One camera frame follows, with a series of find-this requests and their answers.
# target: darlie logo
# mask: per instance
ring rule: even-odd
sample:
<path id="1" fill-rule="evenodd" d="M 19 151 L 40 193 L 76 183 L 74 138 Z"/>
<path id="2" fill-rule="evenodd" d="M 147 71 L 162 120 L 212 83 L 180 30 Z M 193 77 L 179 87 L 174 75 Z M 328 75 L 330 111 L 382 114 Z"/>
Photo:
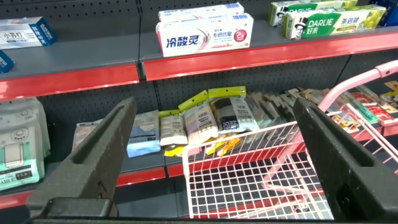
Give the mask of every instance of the darlie logo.
<path id="1" fill-rule="evenodd" d="M 294 25 L 296 31 L 295 39 L 301 39 L 301 35 L 303 35 L 304 30 L 307 28 L 307 22 L 308 18 L 302 17 L 298 23 Z"/>

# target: light green package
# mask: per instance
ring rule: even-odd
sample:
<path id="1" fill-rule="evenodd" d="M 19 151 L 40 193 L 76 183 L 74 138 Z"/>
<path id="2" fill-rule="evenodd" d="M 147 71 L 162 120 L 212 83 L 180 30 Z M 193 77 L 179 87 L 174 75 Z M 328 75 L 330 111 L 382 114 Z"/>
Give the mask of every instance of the light green package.
<path id="1" fill-rule="evenodd" d="M 40 134 L 37 120 L 0 129 L 0 190 L 36 183 L 44 176 Z"/>
<path id="2" fill-rule="evenodd" d="M 375 29 L 385 11 L 369 5 L 291 12 L 284 17 L 282 35 L 297 40 Z"/>
<path id="3" fill-rule="evenodd" d="M 0 116 L 5 116 L 3 119 L 10 120 L 10 123 L 6 124 L 8 126 L 19 125 L 37 119 L 40 124 L 44 157 L 50 155 L 47 120 L 43 105 L 36 97 L 2 101 L 0 104 Z"/>
<path id="4" fill-rule="evenodd" d="M 288 12 L 333 9 L 340 7 L 354 7 L 358 0 L 304 0 L 304 1 L 283 1 L 272 2 L 269 12 L 269 24 L 273 27 L 282 26 L 282 18 Z"/>

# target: shopping cart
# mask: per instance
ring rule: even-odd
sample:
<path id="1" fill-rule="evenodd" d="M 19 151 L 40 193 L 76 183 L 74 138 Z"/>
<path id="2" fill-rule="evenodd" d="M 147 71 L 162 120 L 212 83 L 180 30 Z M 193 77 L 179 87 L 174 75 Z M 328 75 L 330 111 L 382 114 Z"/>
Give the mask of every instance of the shopping cart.
<path id="1" fill-rule="evenodd" d="M 326 111 L 344 91 L 397 68 L 398 60 L 340 83 L 319 108 Z M 351 105 L 340 111 L 343 117 L 339 111 L 329 116 L 338 124 L 347 116 L 353 119 L 348 129 L 358 130 L 350 135 L 398 174 L 398 151 Z M 228 153 L 206 154 L 215 145 Z M 188 146 L 182 159 L 190 218 L 333 219 L 295 121 Z"/>

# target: green toothpaste box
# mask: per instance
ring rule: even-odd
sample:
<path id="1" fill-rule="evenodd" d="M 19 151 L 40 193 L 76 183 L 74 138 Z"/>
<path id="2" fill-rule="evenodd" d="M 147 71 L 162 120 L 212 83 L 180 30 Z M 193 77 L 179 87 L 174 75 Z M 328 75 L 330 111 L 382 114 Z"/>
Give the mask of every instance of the green toothpaste box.
<path id="1" fill-rule="evenodd" d="M 385 7 L 369 5 L 290 12 L 284 17 L 282 35 L 306 39 L 375 29 L 385 11 Z"/>
<path id="2" fill-rule="evenodd" d="M 340 7 L 354 7 L 358 0 L 304 0 L 304 1 L 283 1 L 272 2 L 269 13 L 269 24 L 273 27 L 282 26 L 282 18 L 288 12 L 334 9 Z"/>

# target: wire grid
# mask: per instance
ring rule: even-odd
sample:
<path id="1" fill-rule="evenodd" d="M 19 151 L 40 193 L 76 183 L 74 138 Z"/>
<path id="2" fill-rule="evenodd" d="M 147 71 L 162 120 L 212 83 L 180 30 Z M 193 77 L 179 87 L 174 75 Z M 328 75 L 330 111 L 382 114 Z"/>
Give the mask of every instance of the wire grid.
<path id="1" fill-rule="evenodd" d="M 336 112 L 330 114 L 333 120 L 354 119 L 345 129 L 398 174 L 396 149 L 351 105 L 342 110 L 346 116 L 336 119 Z M 296 122 L 222 141 L 236 138 L 240 142 L 222 156 L 202 150 L 221 140 L 183 155 L 191 218 L 333 219 Z"/>
<path id="2" fill-rule="evenodd" d="M 289 155 L 281 169 L 267 172 L 276 160 L 193 173 L 193 218 L 333 219 L 305 152 Z M 264 175 L 271 181 L 264 182 Z"/>

